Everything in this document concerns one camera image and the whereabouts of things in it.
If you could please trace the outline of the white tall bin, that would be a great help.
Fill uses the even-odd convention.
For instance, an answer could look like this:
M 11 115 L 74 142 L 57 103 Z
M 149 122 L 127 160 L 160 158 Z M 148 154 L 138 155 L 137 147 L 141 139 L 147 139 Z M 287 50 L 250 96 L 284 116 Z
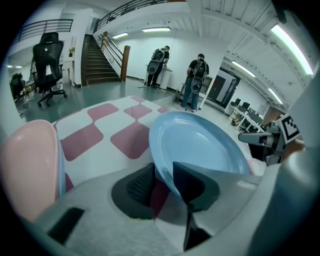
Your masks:
M 172 70 L 169 68 L 163 68 L 162 69 L 162 77 L 161 77 L 161 81 L 160 81 L 160 89 L 165 91 L 168 87 L 171 75 L 172 75 Z

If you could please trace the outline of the black door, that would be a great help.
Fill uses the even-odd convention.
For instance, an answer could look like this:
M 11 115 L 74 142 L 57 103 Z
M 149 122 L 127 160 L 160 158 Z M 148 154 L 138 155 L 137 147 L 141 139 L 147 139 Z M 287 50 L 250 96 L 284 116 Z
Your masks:
M 232 94 L 233 82 L 238 82 L 240 79 L 232 72 L 220 68 L 213 81 L 212 87 L 208 93 L 207 99 L 219 104 L 226 104 L 227 98 Z

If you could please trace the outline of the white small desk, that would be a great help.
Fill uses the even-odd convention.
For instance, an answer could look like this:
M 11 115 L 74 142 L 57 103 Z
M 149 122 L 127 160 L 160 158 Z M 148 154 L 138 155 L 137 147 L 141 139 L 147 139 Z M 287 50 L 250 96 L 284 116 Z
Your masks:
M 75 78 L 75 61 L 73 58 L 67 58 L 65 60 L 60 60 L 59 62 L 62 65 L 62 82 L 67 83 L 73 87 L 76 86 L 74 81 Z

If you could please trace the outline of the row of black desk chairs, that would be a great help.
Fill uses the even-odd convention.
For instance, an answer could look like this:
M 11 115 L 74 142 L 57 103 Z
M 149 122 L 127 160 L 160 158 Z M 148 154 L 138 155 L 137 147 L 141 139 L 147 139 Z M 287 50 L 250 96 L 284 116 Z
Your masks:
M 263 116 L 251 108 L 248 102 L 243 102 L 237 98 L 229 106 L 232 112 L 229 120 L 232 126 L 240 133 L 263 133 Z

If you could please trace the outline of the black backpack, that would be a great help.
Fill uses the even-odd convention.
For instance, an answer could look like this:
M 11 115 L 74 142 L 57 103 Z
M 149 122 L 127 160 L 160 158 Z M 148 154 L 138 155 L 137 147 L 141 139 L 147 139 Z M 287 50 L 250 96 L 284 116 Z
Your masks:
M 202 79 L 207 74 L 207 63 L 204 60 L 198 59 L 193 71 L 195 78 Z
M 151 57 L 151 60 L 160 63 L 163 61 L 164 55 L 165 55 L 165 52 L 161 48 L 158 48 L 154 51 L 154 53 Z

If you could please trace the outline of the person's right forearm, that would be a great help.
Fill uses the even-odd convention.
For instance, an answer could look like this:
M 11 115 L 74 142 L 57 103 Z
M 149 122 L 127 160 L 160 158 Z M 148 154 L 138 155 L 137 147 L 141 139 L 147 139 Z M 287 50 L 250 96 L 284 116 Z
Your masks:
M 283 153 L 283 161 L 295 152 L 302 151 L 305 148 L 305 142 L 300 139 L 295 139 L 286 145 Z

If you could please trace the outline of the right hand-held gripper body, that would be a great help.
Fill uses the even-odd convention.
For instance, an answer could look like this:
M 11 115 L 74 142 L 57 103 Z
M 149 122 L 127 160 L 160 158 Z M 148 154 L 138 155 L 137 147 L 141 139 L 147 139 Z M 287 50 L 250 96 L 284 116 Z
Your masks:
M 266 166 L 279 164 L 289 156 L 290 144 L 301 134 L 292 117 L 287 113 L 267 125 L 264 139 Z

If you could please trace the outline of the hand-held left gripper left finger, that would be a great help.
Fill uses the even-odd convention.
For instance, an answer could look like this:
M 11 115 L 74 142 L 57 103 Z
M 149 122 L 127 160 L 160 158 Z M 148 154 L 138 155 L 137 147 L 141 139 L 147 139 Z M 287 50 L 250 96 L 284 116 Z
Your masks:
M 65 255 L 178 256 L 186 206 L 148 163 L 84 181 L 35 223 Z

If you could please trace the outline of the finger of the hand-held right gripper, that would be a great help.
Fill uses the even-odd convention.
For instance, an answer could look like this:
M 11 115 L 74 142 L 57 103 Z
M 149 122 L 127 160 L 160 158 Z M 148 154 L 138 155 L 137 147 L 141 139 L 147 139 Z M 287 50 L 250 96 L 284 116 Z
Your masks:
M 240 133 L 238 140 L 248 144 L 254 159 L 265 162 L 266 165 L 274 165 L 276 163 L 275 134 L 275 132 Z

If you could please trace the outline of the potted plant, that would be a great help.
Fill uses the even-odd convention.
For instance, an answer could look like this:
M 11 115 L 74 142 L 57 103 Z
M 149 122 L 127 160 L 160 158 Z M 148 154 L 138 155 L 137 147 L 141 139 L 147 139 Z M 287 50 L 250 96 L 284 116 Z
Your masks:
M 69 58 L 73 57 L 73 55 L 74 55 L 74 52 L 75 52 L 75 41 L 76 41 L 75 37 L 72 36 L 71 37 L 71 41 L 70 41 L 70 47 L 69 47 L 69 50 L 68 50 L 68 57 Z

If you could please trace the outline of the grey oval hanging case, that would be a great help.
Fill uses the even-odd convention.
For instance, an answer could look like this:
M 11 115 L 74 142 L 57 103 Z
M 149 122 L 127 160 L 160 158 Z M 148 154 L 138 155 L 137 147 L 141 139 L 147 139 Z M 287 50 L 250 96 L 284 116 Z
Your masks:
M 191 81 L 191 92 L 195 95 L 199 94 L 203 86 L 203 79 L 200 77 L 194 77 Z
M 147 65 L 147 73 L 149 75 L 155 74 L 157 71 L 158 67 L 160 65 L 160 62 L 157 60 L 150 60 L 149 64 Z

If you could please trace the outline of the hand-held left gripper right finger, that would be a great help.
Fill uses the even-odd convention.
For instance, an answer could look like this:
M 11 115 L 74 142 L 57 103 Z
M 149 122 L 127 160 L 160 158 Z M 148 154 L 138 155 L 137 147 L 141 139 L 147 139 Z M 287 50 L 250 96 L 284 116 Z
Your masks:
M 183 250 L 214 237 L 241 212 L 261 181 L 260 176 L 173 163 L 173 183 L 187 207 Z

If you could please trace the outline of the brown wooden staircase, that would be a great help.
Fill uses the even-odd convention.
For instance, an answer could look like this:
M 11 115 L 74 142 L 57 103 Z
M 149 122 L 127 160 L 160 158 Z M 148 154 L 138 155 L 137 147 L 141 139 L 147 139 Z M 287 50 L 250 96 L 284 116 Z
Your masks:
M 125 82 L 131 47 L 121 50 L 107 32 L 95 38 L 84 36 L 81 55 L 81 85 L 83 87 L 104 82 Z

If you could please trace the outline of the black office chair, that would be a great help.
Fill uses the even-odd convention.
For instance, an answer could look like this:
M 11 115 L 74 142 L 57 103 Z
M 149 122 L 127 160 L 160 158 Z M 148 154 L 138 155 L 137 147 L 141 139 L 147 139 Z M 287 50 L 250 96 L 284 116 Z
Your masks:
M 38 107 L 42 106 L 43 101 L 49 107 L 53 96 L 67 97 L 64 89 L 53 90 L 53 86 L 63 78 L 63 65 L 60 63 L 63 47 L 64 42 L 59 39 L 58 32 L 47 32 L 32 49 L 35 64 L 35 71 L 32 73 L 33 81 L 38 92 L 43 94 L 37 102 Z

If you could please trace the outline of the black metal railing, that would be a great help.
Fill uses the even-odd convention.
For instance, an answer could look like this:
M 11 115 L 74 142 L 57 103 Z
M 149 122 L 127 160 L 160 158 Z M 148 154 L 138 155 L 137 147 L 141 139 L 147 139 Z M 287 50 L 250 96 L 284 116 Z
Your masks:
M 102 17 L 95 32 L 130 30 L 143 26 L 147 28 L 167 26 L 174 18 L 190 14 L 191 9 L 187 1 L 132 0 Z
M 48 20 L 37 21 L 37 22 L 24 25 L 18 31 L 12 44 L 17 44 L 23 40 L 26 40 L 35 36 L 41 36 L 42 34 L 45 34 L 45 33 L 70 32 L 73 25 L 73 21 L 74 21 L 73 19 L 48 19 Z

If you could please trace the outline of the pink big plate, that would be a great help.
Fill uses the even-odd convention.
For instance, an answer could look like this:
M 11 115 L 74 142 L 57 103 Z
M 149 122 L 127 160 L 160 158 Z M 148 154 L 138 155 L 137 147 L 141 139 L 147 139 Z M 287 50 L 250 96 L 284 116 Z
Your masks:
M 0 182 L 15 213 L 34 222 L 58 197 L 57 131 L 46 120 L 17 129 L 0 150 Z

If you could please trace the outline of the red white checkered tablecloth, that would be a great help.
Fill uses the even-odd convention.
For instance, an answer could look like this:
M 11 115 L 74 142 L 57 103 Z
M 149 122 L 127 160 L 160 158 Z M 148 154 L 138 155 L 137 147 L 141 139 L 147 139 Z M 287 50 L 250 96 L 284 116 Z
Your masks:
M 67 181 L 74 187 L 81 183 L 130 168 L 154 164 L 150 151 L 149 132 L 153 121 L 167 111 L 138 96 L 106 101 L 58 120 L 58 133 L 65 159 Z M 215 124 L 239 146 L 249 165 L 262 170 L 265 165 L 249 156 L 249 149 L 236 139 L 229 126 Z

